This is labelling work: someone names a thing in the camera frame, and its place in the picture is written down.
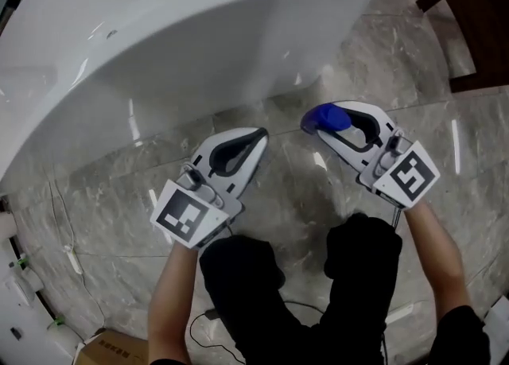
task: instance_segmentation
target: bathtub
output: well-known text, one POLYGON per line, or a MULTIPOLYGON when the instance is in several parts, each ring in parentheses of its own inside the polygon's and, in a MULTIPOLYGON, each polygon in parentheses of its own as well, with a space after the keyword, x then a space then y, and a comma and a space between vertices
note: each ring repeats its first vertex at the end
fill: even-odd
POLYGON ((369 1, 22 0, 0 36, 2 190, 309 86, 369 1))

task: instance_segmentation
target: person's left arm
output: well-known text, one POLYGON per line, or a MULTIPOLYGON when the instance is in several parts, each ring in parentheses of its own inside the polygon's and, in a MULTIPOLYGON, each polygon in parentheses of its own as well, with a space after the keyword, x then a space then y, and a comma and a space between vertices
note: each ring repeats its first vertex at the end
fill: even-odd
POLYGON ((191 364, 185 329, 191 313, 198 251, 176 242, 149 308, 149 363, 173 359, 191 364))

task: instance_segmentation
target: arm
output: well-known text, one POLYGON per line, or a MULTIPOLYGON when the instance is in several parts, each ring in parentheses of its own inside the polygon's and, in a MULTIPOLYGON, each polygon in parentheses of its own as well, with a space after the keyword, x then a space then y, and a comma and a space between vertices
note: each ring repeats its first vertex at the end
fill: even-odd
POLYGON ((405 211, 424 274, 433 289, 437 319, 456 307, 470 305, 461 253, 423 201, 405 211))
POLYGON ((173 359, 190 364, 185 328, 191 312, 198 251, 175 243, 149 308, 149 363, 173 359))

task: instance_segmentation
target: forearm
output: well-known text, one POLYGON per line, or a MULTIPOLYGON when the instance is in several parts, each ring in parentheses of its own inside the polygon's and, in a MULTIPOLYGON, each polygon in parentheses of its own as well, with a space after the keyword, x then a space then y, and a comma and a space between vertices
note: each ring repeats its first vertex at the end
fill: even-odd
POLYGON ((198 251, 175 243, 149 308, 149 335, 184 338, 191 312, 198 251))
POLYGON ((422 269, 435 293, 458 286, 464 287, 461 253, 423 201, 405 212, 414 238, 422 269))

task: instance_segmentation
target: person's right arm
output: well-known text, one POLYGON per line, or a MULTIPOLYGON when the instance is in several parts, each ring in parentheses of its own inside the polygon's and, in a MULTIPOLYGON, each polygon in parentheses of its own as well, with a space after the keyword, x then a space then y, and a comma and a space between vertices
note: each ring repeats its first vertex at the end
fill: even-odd
POLYGON ((433 289, 437 320, 462 305, 471 305, 461 253, 431 208, 419 201, 405 211, 424 274, 433 289))

